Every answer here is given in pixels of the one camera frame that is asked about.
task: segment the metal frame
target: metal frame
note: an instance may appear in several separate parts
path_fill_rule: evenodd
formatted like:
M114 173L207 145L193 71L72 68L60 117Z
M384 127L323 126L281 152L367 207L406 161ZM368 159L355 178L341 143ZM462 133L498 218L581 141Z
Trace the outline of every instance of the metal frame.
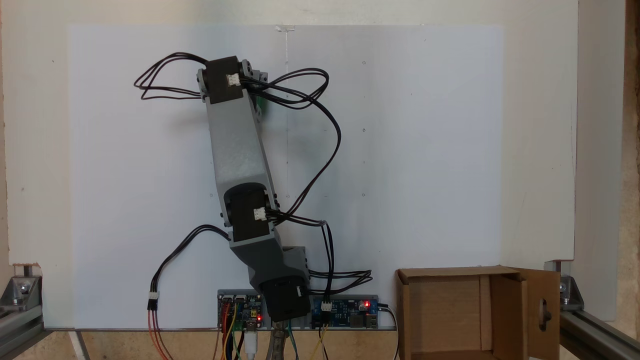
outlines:
M640 342L584 310L575 279L562 276L560 344L581 360L640 359Z

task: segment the white board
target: white board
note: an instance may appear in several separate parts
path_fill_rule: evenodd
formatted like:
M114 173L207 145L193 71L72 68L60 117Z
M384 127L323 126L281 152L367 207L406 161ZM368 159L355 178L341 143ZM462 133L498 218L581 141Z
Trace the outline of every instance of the white board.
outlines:
M238 55L271 78L287 68L330 73L321 101L343 145L299 214L332 225L337 270L373 269L374 281L354 293L393 303L396 268L500 261L499 27L72 26L76 328L146 327L141 309L160 262L195 226L221 225L204 105L140 101L132 86L174 51ZM167 67L158 81L195 88L196 69ZM269 106L264 123L288 208L328 159L335 133L314 109ZM326 269L319 232L280 231L285 244L307 247L310 268ZM226 241L200 235L163 273L162 326L212 327L217 289L247 287L246 267Z

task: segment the white connector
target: white connector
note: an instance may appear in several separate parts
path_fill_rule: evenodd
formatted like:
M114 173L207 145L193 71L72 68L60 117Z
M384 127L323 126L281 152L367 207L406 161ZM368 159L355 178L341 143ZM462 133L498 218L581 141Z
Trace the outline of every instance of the white connector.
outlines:
M259 209L253 209L253 218L255 221L267 221L267 211L264 209L264 206Z
M227 83L229 86L240 86L240 75L237 72L235 74L227 75Z
M253 360L258 352L258 333L247 331L244 334L244 351L248 360Z
M331 308L332 308L332 305L331 305L330 302L324 302L323 301L322 304L320 304L320 310L322 310L322 311L327 311L327 312L330 313L331 312Z

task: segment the robotic arm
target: robotic arm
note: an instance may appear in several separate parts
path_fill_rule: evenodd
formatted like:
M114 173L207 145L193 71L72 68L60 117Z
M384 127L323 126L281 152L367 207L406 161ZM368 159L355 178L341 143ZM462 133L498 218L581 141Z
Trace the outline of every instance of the robotic arm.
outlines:
M197 80L207 106L221 215L232 228L229 246L248 266L250 284L264 296L272 321L279 322L310 312L310 277L305 248L283 248L266 217L279 204L260 138L262 110L241 76L267 81L268 75L231 56L207 61Z

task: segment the wooden surface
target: wooden surface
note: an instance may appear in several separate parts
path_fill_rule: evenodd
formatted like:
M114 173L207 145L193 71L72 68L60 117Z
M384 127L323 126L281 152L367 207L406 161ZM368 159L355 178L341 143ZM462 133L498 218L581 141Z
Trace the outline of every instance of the wooden surface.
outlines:
M300 359L309 359L317 341L315 331L294 333ZM156 360L159 356L146 332L85 332L83 338L92 360L137 359ZM168 332L163 335L167 349L175 360L210 359L216 343L215 332ZM269 334L260 332L256 359L264 359ZM394 331L330 331L324 335L324 345L331 360L388 360L393 358L396 344ZM75 359L76 355L66 332L55 332L18 360ZM287 340L285 359L294 360L291 342Z

